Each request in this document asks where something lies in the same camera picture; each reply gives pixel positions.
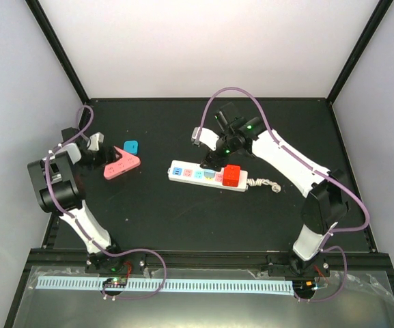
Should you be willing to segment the black left frame post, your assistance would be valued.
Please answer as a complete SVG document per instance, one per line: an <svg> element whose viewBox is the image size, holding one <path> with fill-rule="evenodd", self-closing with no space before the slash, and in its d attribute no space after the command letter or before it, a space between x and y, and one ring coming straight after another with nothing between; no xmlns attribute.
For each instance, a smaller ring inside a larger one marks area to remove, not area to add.
<svg viewBox="0 0 394 328"><path fill-rule="evenodd" d="M79 79L69 57L67 56L55 30L53 29L53 26L51 25L51 22L48 19L40 1L26 0L25 3L27 4L30 12L33 14L33 17L39 25L50 47L52 48L77 96L80 98L82 103L88 103L89 96L87 95L87 92L85 91L85 88L83 87L81 80Z"/></svg>

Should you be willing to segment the left controller circuit board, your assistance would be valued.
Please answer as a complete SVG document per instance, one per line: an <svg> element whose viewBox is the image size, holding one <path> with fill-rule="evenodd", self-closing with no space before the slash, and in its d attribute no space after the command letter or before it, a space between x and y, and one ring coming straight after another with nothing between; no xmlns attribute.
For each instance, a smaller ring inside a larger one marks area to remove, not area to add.
<svg viewBox="0 0 394 328"><path fill-rule="evenodd" d="M126 277L110 277L103 281L103 288L125 288L128 279Z"/></svg>

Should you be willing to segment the light blue usb charger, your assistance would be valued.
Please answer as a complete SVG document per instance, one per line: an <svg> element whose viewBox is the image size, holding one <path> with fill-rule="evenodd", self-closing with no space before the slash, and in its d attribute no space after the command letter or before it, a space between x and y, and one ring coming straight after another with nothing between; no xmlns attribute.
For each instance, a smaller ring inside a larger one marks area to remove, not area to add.
<svg viewBox="0 0 394 328"><path fill-rule="evenodd" d="M206 180L214 180L216 177L216 171L211 169L205 169L203 171L203 176Z"/></svg>

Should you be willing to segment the black frame post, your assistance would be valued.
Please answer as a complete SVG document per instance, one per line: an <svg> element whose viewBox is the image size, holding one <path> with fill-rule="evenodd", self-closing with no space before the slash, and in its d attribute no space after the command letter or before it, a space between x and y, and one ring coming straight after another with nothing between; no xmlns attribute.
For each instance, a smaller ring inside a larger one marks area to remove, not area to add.
<svg viewBox="0 0 394 328"><path fill-rule="evenodd" d="M26 0L25 3L27 4L30 12L33 14L33 17L39 25L50 47L52 48L77 96L80 98L82 103L88 103L89 96L87 95L87 92L85 91L85 88L83 87L81 80L79 79L69 57L67 56L55 30L53 29L53 26L51 25L51 22L48 19L40 1Z"/></svg>
<svg viewBox="0 0 394 328"><path fill-rule="evenodd" d="M339 73L335 83L333 84L328 96L326 97L326 102L330 105L334 105L338 96L340 95L342 89L344 88L346 82L350 78L353 70L358 64L360 58L362 57L365 49L369 45L371 39L375 35L377 29L379 28L382 20L389 11L393 0L379 0L371 13L366 25L364 26L358 40L356 41L353 49L351 50L341 72Z"/></svg>

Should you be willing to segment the black front mounting rail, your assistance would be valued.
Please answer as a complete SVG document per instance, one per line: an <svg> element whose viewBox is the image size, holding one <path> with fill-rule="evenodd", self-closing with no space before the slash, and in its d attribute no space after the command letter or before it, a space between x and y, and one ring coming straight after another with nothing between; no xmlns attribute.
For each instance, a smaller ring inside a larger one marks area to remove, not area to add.
<svg viewBox="0 0 394 328"><path fill-rule="evenodd" d="M329 271L341 271L343 259L339 251L319 254L300 267L290 263L290 255L283 252L212 252L212 251L162 251L161 257L168 269L243 269L267 272L274 277L306 277L318 272L325 275ZM377 252L346 252L349 271L392 272L388 254ZM124 274L123 266L131 263L133 274L141 274L144 269L160 269L160 260L146 253L124 256L120 260L102 259L99 263L87 259L81 250L70 249L32 249L27 258L26 269L34 266L81 267L88 273Z"/></svg>

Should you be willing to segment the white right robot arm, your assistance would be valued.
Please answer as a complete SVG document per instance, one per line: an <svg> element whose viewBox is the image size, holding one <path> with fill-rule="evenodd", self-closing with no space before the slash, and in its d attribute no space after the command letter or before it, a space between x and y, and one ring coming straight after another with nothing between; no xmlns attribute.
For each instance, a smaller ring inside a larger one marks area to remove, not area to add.
<svg viewBox="0 0 394 328"><path fill-rule="evenodd" d="M235 153L259 158L282 173L305 198L300 212L302 228L288 257L290 271L295 276L305 275L313 268L313 260L330 231L349 211L347 196L321 174L329 174L337 182L345 174L340 170L331 172L308 159L267 128L262 116L248 120L229 103L214 118L219 131L198 126L191 137L195 145L208 148L202 168L219 171L227 167Z"/></svg>

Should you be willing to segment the white power strip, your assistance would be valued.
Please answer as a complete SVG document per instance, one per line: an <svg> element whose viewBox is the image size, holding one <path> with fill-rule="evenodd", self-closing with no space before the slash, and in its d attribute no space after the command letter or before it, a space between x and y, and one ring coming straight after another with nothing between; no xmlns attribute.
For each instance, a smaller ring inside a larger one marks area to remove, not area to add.
<svg viewBox="0 0 394 328"><path fill-rule="evenodd" d="M168 178L175 182L239 192L248 189L248 172L238 165L227 165L218 172L203 169L197 163L174 160L167 173Z"/></svg>

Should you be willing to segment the black right frame post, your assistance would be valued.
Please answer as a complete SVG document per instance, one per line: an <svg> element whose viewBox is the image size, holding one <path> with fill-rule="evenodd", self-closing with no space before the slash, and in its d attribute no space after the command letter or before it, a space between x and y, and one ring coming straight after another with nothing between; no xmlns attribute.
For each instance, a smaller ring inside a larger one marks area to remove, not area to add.
<svg viewBox="0 0 394 328"><path fill-rule="evenodd" d="M358 64L360 58L362 57L365 49L369 45L371 39L375 35L377 29L379 28L382 20L389 11L393 0L379 0L371 13L366 25L364 26L358 40L356 41L353 49L351 50L341 72L339 73L335 83L333 84L328 96L326 97L326 102L330 105L334 105L338 96L340 95L342 89L344 88L346 82L350 78L353 70Z"/></svg>

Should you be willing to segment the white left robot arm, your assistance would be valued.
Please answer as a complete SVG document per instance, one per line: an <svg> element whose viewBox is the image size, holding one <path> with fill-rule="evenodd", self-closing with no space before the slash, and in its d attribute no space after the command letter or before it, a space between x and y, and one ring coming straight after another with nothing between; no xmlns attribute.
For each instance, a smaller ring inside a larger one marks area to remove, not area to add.
<svg viewBox="0 0 394 328"><path fill-rule="evenodd" d="M27 165L38 204L44 212L57 216L76 232L85 244L88 265L118 273L125 267L125 257L88 208L79 169L103 168L122 159L122 155L104 145L102 133L85 138L76 129L67 128L61 134L68 140L44 158Z"/></svg>

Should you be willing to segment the red cube socket adapter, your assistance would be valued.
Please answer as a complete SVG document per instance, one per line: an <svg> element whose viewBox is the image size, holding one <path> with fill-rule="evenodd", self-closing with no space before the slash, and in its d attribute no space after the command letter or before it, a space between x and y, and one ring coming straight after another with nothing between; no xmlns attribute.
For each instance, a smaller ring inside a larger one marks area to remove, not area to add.
<svg viewBox="0 0 394 328"><path fill-rule="evenodd" d="M222 185L237 187L240 181L241 168L238 165L227 165L223 170Z"/></svg>

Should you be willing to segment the right controller circuit board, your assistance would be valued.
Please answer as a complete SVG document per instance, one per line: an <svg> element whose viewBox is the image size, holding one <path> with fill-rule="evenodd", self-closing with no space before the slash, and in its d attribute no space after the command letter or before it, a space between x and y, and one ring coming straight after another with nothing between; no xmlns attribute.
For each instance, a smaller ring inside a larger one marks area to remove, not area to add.
<svg viewBox="0 0 394 328"><path fill-rule="evenodd" d="M320 283L320 282L311 281L311 280L295 281L292 284L293 284L294 290L300 291L300 292L316 291L316 290L327 287L327 285L325 283Z"/></svg>

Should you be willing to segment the blue square plug adapter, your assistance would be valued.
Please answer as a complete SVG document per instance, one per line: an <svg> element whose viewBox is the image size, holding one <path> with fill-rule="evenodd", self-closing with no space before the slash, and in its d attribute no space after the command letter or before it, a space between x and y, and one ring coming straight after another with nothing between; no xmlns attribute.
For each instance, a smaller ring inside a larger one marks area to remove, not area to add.
<svg viewBox="0 0 394 328"><path fill-rule="evenodd" d="M139 151L139 143L137 140L126 140L123 144L123 150L129 154L137 155Z"/></svg>

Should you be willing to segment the controller circuit board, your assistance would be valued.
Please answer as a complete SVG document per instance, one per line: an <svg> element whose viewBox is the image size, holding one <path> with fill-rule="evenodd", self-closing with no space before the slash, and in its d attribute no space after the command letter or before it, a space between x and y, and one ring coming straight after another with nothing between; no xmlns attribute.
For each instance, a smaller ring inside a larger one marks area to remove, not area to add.
<svg viewBox="0 0 394 328"><path fill-rule="evenodd" d="M325 283L320 283L320 282L311 281L311 280L295 281L292 284L293 284L294 290L300 291L300 292L316 291L316 290L327 287L327 285Z"/></svg>
<svg viewBox="0 0 394 328"><path fill-rule="evenodd" d="M126 277L110 277L103 281L103 288L125 288L128 279Z"/></svg>

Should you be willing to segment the pink triangular socket adapter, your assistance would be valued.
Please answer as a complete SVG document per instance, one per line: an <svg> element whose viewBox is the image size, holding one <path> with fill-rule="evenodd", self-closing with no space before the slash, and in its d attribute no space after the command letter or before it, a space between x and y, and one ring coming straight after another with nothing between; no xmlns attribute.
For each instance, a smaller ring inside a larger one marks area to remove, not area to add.
<svg viewBox="0 0 394 328"><path fill-rule="evenodd" d="M140 164L141 160L139 157L126 152L121 160L108 164L104 167L103 176L106 180L112 180L132 169L137 168Z"/></svg>

